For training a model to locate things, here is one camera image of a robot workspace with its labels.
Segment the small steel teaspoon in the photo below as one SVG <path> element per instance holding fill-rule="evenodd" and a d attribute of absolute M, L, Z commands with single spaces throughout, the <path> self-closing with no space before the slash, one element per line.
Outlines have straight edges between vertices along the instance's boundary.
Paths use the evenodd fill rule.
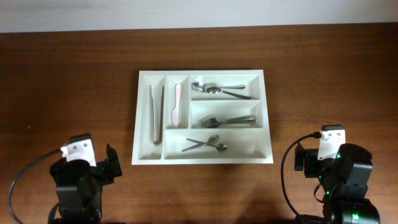
<path fill-rule="evenodd" d="M 219 139 L 220 139 L 219 135 L 214 135 L 214 136 L 210 136 L 206 142 L 209 142 L 210 144 L 216 144 Z M 193 149 L 196 149 L 196 148 L 199 148 L 199 147 L 203 147 L 203 145 L 206 142 L 199 141 L 199 144 L 196 143 L 196 145 L 194 145 L 194 146 L 190 146 L 188 148 L 182 149 L 182 152 L 186 152 L 186 151 L 190 151 L 190 150 L 193 150 Z"/>
<path fill-rule="evenodd" d="M 197 141 L 197 140 L 193 140 L 193 139 L 189 139 L 189 138 L 187 138 L 187 140 L 199 144 L 199 141 Z M 211 146 L 211 147 L 214 147 L 217 151 L 225 151 L 225 150 L 227 150 L 227 148 L 228 148 L 228 146 L 227 146 L 226 144 L 223 144 L 223 143 L 219 143 L 219 144 L 210 144 L 209 142 L 206 142 L 203 146 Z"/>

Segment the white plastic knife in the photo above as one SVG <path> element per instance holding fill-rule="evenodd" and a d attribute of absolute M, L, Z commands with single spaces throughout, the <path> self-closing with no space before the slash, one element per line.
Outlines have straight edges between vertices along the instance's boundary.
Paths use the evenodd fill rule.
<path fill-rule="evenodd" d="M 174 128 L 178 128 L 179 124 L 179 110 L 180 110 L 180 101 L 182 97 L 182 84 L 178 83 L 175 85 L 175 106 L 171 112 L 172 125 Z"/>

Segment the white plastic cutlery tray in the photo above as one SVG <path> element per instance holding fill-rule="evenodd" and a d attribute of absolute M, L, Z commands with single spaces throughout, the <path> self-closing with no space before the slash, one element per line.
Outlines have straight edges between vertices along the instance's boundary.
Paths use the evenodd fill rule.
<path fill-rule="evenodd" d="M 225 93 L 209 94 L 193 90 L 193 82 L 215 83 L 220 86 L 245 85 L 243 90 L 221 88 L 223 91 L 251 96 L 244 100 Z M 182 84 L 178 128 L 172 125 L 175 106 L 175 85 Z M 162 142 L 152 142 L 152 115 L 149 85 L 158 92 L 164 86 Z M 254 124 L 224 124 L 203 128 L 200 121 L 209 118 L 230 119 L 253 114 Z M 187 138 L 206 142 L 219 135 L 216 144 L 228 146 L 225 151 L 196 145 Z M 181 70 L 141 71 L 138 79 L 136 123 L 132 149 L 134 165 L 174 164 L 270 164 L 273 161 L 271 132 L 267 110 L 266 85 L 262 70 Z"/>

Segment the steel serrated tongs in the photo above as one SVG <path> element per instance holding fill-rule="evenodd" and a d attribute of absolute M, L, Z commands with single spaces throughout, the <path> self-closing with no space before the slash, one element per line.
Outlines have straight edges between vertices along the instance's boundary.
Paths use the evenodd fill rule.
<path fill-rule="evenodd" d="M 154 85 L 149 85 L 151 115 L 152 115 L 152 142 L 158 146 L 162 142 L 163 133 L 163 108 L 164 108 L 164 86 L 158 92 Z"/>

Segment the steel fork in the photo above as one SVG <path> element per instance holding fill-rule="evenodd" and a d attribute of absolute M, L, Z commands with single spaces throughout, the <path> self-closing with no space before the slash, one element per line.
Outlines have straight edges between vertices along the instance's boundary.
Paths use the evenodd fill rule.
<path fill-rule="evenodd" d="M 246 115 L 246 116 L 240 116 L 240 117 L 237 117 L 237 118 L 230 118 L 230 120 L 243 120 L 243 119 L 255 119 L 255 120 L 257 120 L 257 117 L 255 115 L 253 115 L 253 114 L 250 114 L 250 115 Z"/>
<path fill-rule="evenodd" d="M 200 126 L 203 128 L 218 128 L 224 124 L 254 124 L 255 119 L 243 119 L 243 120 L 221 120 L 218 118 L 210 118 L 205 121 L 200 121 Z"/>

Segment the steel spoon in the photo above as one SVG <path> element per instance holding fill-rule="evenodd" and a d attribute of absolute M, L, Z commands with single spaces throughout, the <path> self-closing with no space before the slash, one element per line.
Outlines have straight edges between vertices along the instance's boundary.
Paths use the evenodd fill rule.
<path fill-rule="evenodd" d="M 200 92 L 206 92 L 206 89 L 209 87 L 217 86 L 220 88 L 227 88 L 227 89 L 236 89 L 236 90 L 243 90 L 246 88 L 245 85 L 233 85 L 233 86 L 220 86 L 215 83 L 203 83 L 203 82 L 193 82 L 191 84 L 193 90 L 197 90 Z"/>
<path fill-rule="evenodd" d="M 237 93 L 231 93 L 231 92 L 228 92 L 228 91 L 223 91 L 221 88 L 218 88 L 218 87 L 207 88 L 205 90 L 205 92 L 209 93 L 209 94 L 225 93 L 227 95 L 235 96 L 235 97 L 238 97 L 238 98 L 241 98 L 241 99 L 244 99 L 244 100 L 251 100 L 252 99 L 251 96 L 245 96 L 245 95 L 240 95 L 240 94 L 237 94 Z"/>

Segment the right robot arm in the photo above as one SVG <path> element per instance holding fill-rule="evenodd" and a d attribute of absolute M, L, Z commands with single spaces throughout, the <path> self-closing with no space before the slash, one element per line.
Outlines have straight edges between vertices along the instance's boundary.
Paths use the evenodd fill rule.
<path fill-rule="evenodd" d="M 380 223 L 377 208 L 365 197 L 373 170 L 372 154 L 349 143 L 342 144 L 332 159 L 318 160 L 318 152 L 299 144 L 294 166 L 306 178 L 319 180 L 319 187 L 325 191 L 320 200 L 323 216 L 297 215 L 295 223 Z"/>

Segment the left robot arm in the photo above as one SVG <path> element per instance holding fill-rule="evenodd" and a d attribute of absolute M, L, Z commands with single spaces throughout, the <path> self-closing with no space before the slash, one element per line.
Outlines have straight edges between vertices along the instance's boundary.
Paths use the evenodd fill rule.
<path fill-rule="evenodd" d="M 102 193 L 123 172 L 116 150 L 106 146 L 107 159 L 96 167 L 87 161 L 59 159 L 50 166 L 58 203 L 49 212 L 48 223 L 100 223 Z"/>

